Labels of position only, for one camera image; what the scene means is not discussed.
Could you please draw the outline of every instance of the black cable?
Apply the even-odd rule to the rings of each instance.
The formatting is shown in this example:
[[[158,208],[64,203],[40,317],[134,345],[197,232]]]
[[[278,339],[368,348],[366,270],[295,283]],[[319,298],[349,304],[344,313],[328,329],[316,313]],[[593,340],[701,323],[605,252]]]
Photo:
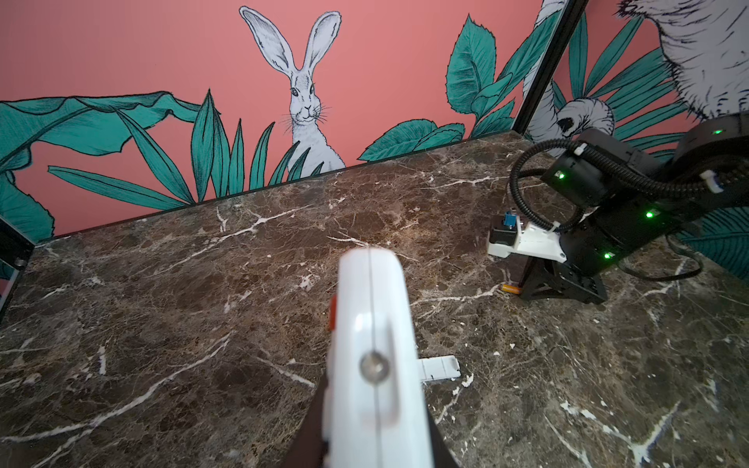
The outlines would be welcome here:
[[[512,166],[509,176],[509,187],[510,194],[515,200],[518,209],[527,216],[531,222],[540,226],[541,228],[549,231],[554,229],[554,224],[544,219],[543,216],[539,215],[525,202],[520,191],[518,181],[521,178],[521,174],[526,177],[530,175],[528,171],[521,171],[523,165],[536,154],[550,150],[552,148],[562,148],[565,150],[573,151],[578,149],[582,144],[573,142],[568,139],[552,139],[545,142],[536,143],[535,145],[528,148],[521,156],[515,161]],[[642,174],[639,174],[628,166],[623,165],[621,162],[616,161],[609,156],[606,156],[598,152],[591,145],[586,145],[580,155],[581,159],[594,165],[596,168],[616,178],[623,185],[635,189],[638,192],[648,193],[650,195],[663,196],[665,198],[681,198],[686,196],[697,195],[700,193],[709,192],[710,188],[704,182],[692,182],[692,183],[666,183],[658,182],[650,179]],[[749,177],[749,161],[744,160],[739,167],[734,168],[727,174],[717,175],[716,182],[719,186],[729,186],[740,180],[745,180]],[[572,218],[568,219],[557,227],[556,231],[563,232],[567,231],[572,226],[578,224],[583,218],[583,209],[576,207]]]
[[[703,270],[703,263],[702,259],[697,256],[695,252],[691,252],[687,249],[682,249],[681,247],[677,247],[674,245],[673,241],[671,240],[671,236],[666,236],[666,242],[668,243],[668,246],[671,248],[671,250],[674,251],[677,255],[683,255],[685,257],[689,257],[692,260],[697,262],[697,265],[699,265],[695,270],[686,272],[686,273],[680,273],[678,275],[669,275],[669,276],[647,276],[645,273],[639,272],[637,270],[633,270],[630,267],[627,267],[624,265],[623,261],[620,261],[618,264],[616,264],[621,271],[624,273],[627,273],[628,275],[632,275],[635,278],[643,279],[645,281],[655,281],[655,282],[668,282],[668,281],[678,281],[680,279],[686,279],[686,278],[692,278],[693,276],[699,275]]]
[[[554,229],[554,224],[550,221],[547,221],[543,216],[538,214],[537,212],[533,211],[533,209],[528,205],[528,203],[525,202],[525,199],[523,198],[520,186],[518,185],[518,181],[523,177],[540,177],[545,172],[545,168],[534,168],[534,169],[526,169],[525,171],[521,171],[523,165],[532,157],[535,156],[537,153],[540,153],[543,150],[535,150],[536,147],[543,145],[543,143],[539,143],[537,145],[533,145],[530,147],[525,153],[523,153],[520,158],[515,162],[515,164],[512,166],[512,170],[510,171],[510,178],[509,178],[509,187],[510,187],[510,195],[512,196],[512,199],[515,200],[516,205],[518,206],[518,209],[528,217],[528,219],[535,225],[539,226],[541,229],[545,229],[546,231],[550,231]],[[564,232],[572,228],[572,226],[578,224],[580,220],[583,218],[583,215],[585,214],[585,210],[581,207],[575,207],[574,213],[568,219],[567,221],[564,221],[559,227],[557,227],[557,232]]]

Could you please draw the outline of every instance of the green leaf illustration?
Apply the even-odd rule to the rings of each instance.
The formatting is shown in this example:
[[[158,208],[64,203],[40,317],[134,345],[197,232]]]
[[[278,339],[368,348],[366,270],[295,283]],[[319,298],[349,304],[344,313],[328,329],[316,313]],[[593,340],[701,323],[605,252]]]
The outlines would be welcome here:
[[[572,32],[569,40],[569,81],[572,85],[572,99],[583,97],[585,70],[588,64],[588,20],[585,13]]]
[[[616,37],[606,46],[606,49],[595,61],[593,69],[590,71],[588,76],[588,82],[585,85],[585,95],[587,96],[590,91],[606,76],[606,73],[611,71],[614,64],[622,57],[622,54],[629,46],[629,43],[634,37],[634,33],[640,28],[643,23],[643,17],[638,16],[637,18],[631,19],[624,25],[621,31]]]
[[[668,161],[669,159],[673,158],[673,154],[675,152],[676,150],[660,150],[660,151],[651,153],[650,156],[653,156],[659,161]]]
[[[297,161],[291,167],[288,172],[288,179],[286,179],[287,182],[294,182],[295,180],[298,180],[300,177],[302,177],[302,167],[304,166],[304,162],[307,160],[307,154],[309,154],[310,149],[311,148],[305,149],[304,153],[299,156],[299,159],[297,159]]]
[[[0,261],[0,279],[11,279],[16,270],[4,261]]]
[[[273,131],[273,125],[276,125],[276,122],[271,122],[263,130],[263,134],[260,135],[258,144],[255,146],[255,155],[252,157],[252,167],[249,170],[250,190],[261,189],[265,186],[265,160],[268,155],[268,140],[270,139],[270,132]]]
[[[562,107],[567,105],[567,99],[565,99],[564,94],[562,93],[562,90],[560,89],[560,86],[557,84],[557,82],[551,82],[551,89],[554,91],[554,107],[556,107],[558,111]]]
[[[205,95],[203,105],[200,106],[195,125],[192,127],[192,140],[190,142],[190,155],[192,157],[192,172],[195,175],[195,186],[198,189],[198,201],[203,201],[205,191],[208,188],[210,170],[213,168],[213,158],[216,153],[213,97]]]
[[[688,110],[689,108],[684,103],[674,103],[659,107],[617,127],[613,132],[613,136],[618,140],[627,139],[633,135],[637,135],[648,127],[652,127]]]
[[[364,150],[359,159],[362,161],[379,161],[401,154],[410,153],[437,125],[424,119],[401,122]]]
[[[557,21],[560,17],[560,12],[550,15],[547,19],[544,19],[541,24],[537,25],[533,32],[523,41],[518,47],[518,50],[512,54],[512,57],[507,61],[507,64],[502,69],[502,73],[499,75],[499,79],[505,76],[512,75],[512,80],[505,88],[506,94],[502,96],[502,99],[515,89],[523,78],[530,72],[533,65],[539,61],[539,59],[546,52],[546,48],[551,41],[551,35],[554,33],[554,29],[557,27]]]
[[[494,81],[496,66],[494,35],[475,24],[468,15],[447,65],[447,102],[450,106],[461,114],[470,114],[473,98]]]
[[[309,176],[311,177],[311,176],[313,176],[313,175],[319,175],[319,174],[320,174],[320,171],[322,171],[322,170],[323,170],[323,164],[325,164],[325,163],[324,163],[324,162],[321,162],[320,164],[318,164],[318,167],[316,167],[316,168],[315,168],[315,170],[314,170],[314,171],[312,171],[312,173],[311,173],[311,174],[310,174]]]
[[[715,210],[702,219],[702,235],[678,237],[741,279],[749,279],[749,207]]]
[[[643,102],[644,99],[641,97],[642,95],[652,92],[654,88],[660,85],[665,79],[670,78],[670,76],[670,73],[665,67],[656,68],[650,73],[622,86],[613,94],[613,96],[606,100],[606,104],[608,104],[612,109],[617,109],[626,106],[633,106],[633,103]]]
[[[480,119],[487,115],[494,107],[504,99],[509,90],[507,85],[512,81],[512,74],[505,76],[499,81],[490,84],[486,88],[483,88],[476,97],[473,98],[473,102],[470,105],[471,111],[476,115],[476,118]]]
[[[507,132],[512,128],[514,118],[510,117],[512,108],[515,107],[515,100],[511,100],[496,111],[487,115],[486,118],[473,128],[471,138],[486,136],[490,133]]]
[[[92,156],[116,153],[130,138],[117,116],[121,111],[142,128],[150,128],[167,115],[193,122],[196,104],[161,91],[116,97],[42,97],[0,102],[0,171],[31,163],[34,142],[47,142]]]
[[[434,148],[435,146],[447,145],[448,143],[459,142],[466,133],[466,127],[463,124],[447,124],[438,129],[431,131],[427,136],[420,139],[414,147],[414,151]]]
[[[0,216],[38,243],[52,236],[55,220],[41,204],[21,192],[10,180],[10,173],[0,174]]]
[[[231,146],[229,159],[229,195],[241,193],[244,189],[244,138],[242,137],[242,119],[237,124],[234,144]]]
[[[601,86],[591,97],[600,97],[604,94],[608,94],[611,91],[615,91],[622,86],[626,86],[635,80],[642,78],[643,76],[651,73],[653,70],[658,68],[665,68],[666,60],[663,56],[661,48],[657,48],[642,57],[638,58],[632,65],[626,67],[619,74],[614,76],[611,81]]]
[[[182,201],[125,180],[79,171],[78,169],[62,168],[56,165],[51,165],[48,170],[50,174],[56,175],[74,186],[115,200],[155,210],[170,210],[185,206]]]
[[[286,172],[286,166],[288,166],[289,160],[297,150],[297,146],[299,146],[299,142],[295,142],[291,148],[286,151],[286,154],[283,155],[281,162],[276,166],[276,170],[273,171],[273,176],[270,177],[270,182],[268,182],[269,187],[283,182],[283,173]]]
[[[164,150],[161,149],[158,143],[151,138],[151,135],[148,135],[148,132],[143,130],[143,127],[138,125],[138,122],[135,122],[123,112],[117,111],[117,115],[120,116],[125,127],[133,135],[133,140],[138,145],[143,159],[145,159],[146,164],[148,164],[156,179],[178,198],[188,203],[195,203],[180,170],[177,169],[174,161],[169,159],[169,156],[164,153]]]
[[[662,135],[651,135],[627,140],[625,143],[628,143],[637,149],[646,150],[648,148],[666,145],[668,143],[676,143],[682,139],[683,136],[684,133],[664,133]]]
[[[229,139],[217,110],[213,110],[213,167],[210,179],[216,198],[226,195],[229,189]]]

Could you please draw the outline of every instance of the black metal frame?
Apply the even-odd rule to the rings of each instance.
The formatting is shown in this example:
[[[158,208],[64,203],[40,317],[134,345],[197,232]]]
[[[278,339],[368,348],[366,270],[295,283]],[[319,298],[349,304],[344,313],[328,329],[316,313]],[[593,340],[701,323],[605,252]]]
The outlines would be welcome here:
[[[554,72],[557,71],[557,65],[562,59],[562,54],[567,49],[567,44],[569,44],[569,40],[572,38],[572,33],[583,16],[587,5],[588,0],[567,1],[567,5],[557,23],[557,29],[554,31],[554,35],[551,36],[549,47],[546,49],[544,58],[541,60],[539,71],[533,80],[533,84],[530,86],[530,90],[528,90],[528,95],[523,100],[523,105],[520,107],[520,111],[518,111],[518,116],[515,118],[515,124],[512,126],[515,132],[525,135],[526,130],[528,130],[528,125],[533,118],[533,114],[536,112],[536,107],[539,106],[546,87],[551,82]]]
[[[10,290],[6,297],[0,299],[0,326],[10,297],[18,284],[19,275],[26,268],[33,251],[34,243],[0,216],[0,260],[16,270],[13,278],[11,278],[13,284]]]

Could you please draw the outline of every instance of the black stand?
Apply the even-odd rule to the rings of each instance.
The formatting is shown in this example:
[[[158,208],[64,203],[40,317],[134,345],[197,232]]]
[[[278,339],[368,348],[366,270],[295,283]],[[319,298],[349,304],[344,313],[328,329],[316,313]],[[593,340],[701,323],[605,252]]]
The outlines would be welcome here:
[[[608,299],[599,275],[582,276],[558,261],[528,257],[519,284],[523,300],[574,299],[600,304]]]

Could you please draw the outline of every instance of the orange button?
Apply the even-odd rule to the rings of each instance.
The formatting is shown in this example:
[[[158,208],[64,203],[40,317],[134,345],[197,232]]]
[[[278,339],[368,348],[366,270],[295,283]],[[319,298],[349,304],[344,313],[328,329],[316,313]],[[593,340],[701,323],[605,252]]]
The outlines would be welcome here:
[[[333,294],[333,298],[330,300],[330,322],[328,323],[330,331],[336,329],[336,295]]]

